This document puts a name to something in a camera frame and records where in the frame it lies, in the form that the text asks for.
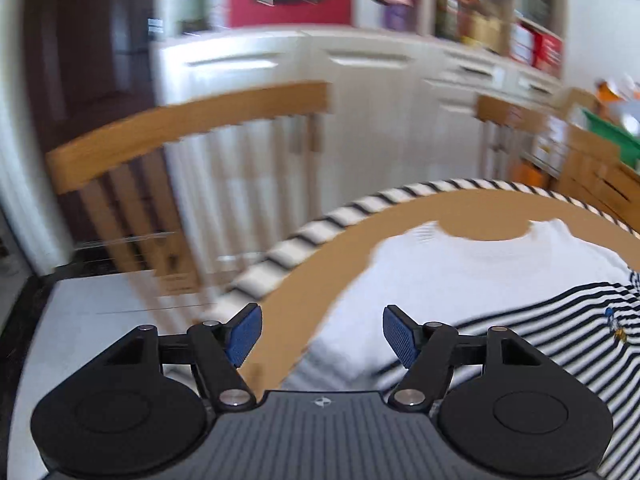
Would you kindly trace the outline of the striped white navy sweater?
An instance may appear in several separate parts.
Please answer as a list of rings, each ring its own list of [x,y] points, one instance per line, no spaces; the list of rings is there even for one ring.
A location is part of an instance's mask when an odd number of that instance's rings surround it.
[[[375,247],[283,387],[389,393],[405,375],[383,334],[390,304],[462,334],[513,330],[608,404],[614,432],[600,475],[638,477],[639,274],[616,252],[556,219],[493,242],[417,226]]]

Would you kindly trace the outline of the left wooden chair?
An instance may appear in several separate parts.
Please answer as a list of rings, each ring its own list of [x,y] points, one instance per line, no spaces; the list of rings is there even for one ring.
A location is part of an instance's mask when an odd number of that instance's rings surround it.
[[[320,212],[324,81],[161,106],[55,148],[56,194],[74,194],[119,272],[160,296],[227,286]]]

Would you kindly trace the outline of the wooden chair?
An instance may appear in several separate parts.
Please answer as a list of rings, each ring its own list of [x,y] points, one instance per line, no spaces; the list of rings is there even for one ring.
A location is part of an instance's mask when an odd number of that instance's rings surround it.
[[[479,94],[475,118],[480,122],[480,160],[482,179],[513,180],[522,155],[536,139],[563,142],[567,122],[549,113]]]
[[[160,296],[227,286],[320,212],[324,81],[161,106],[55,148],[56,194],[74,194],[119,272]]]

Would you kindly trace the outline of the right wooden chair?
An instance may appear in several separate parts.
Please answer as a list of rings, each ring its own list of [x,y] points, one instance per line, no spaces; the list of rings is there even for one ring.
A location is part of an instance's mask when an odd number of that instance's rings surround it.
[[[567,122],[549,113],[479,94],[475,118],[480,122],[480,160],[482,179],[513,180],[522,155],[536,139],[563,142]]]

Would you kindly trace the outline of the wooden side cabinet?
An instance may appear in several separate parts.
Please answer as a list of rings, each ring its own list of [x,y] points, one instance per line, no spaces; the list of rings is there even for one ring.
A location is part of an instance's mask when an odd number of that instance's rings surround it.
[[[631,229],[639,229],[639,176],[620,160],[612,141],[578,126],[596,97],[582,89],[566,88],[554,99],[555,116],[566,123],[561,144],[559,175],[553,191],[606,212]]]

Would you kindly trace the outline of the green plastic bin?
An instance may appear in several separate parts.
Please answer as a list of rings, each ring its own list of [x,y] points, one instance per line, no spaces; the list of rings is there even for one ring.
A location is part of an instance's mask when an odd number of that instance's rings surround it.
[[[588,130],[617,145],[620,148],[620,160],[627,166],[636,168],[640,156],[639,139],[585,108],[582,112],[585,115]]]

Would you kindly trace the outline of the white sideboard cabinet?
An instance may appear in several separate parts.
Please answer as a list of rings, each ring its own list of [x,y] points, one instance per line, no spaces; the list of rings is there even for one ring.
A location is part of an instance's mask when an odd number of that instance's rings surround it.
[[[352,0],[349,26],[241,28],[228,26],[229,0],[154,4],[160,106],[329,85],[316,218],[386,188],[478,177],[477,96],[544,110],[562,86],[561,75],[516,59],[516,35],[536,27],[518,14],[518,0]]]

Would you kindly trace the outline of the red snack box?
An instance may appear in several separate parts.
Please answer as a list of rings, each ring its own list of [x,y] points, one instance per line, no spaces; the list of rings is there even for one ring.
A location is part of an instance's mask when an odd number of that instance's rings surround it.
[[[534,33],[534,62],[537,70],[559,78],[563,62],[563,41],[544,32]]]

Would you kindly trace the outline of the dark brown door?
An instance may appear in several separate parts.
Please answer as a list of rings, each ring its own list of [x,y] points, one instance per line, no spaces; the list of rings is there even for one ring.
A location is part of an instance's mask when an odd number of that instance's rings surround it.
[[[24,0],[27,92],[43,153],[154,107],[154,0]]]

